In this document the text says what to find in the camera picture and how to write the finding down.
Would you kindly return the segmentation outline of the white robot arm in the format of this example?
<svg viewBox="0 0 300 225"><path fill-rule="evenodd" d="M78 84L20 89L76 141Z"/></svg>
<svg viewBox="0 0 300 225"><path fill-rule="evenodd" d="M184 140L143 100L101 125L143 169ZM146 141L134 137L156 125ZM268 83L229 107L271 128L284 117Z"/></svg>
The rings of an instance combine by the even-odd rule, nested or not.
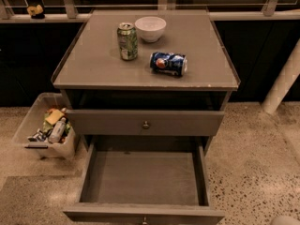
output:
<svg viewBox="0 0 300 225"><path fill-rule="evenodd" d="M270 225L300 225L300 220L290 216L274 217Z"/></svg>

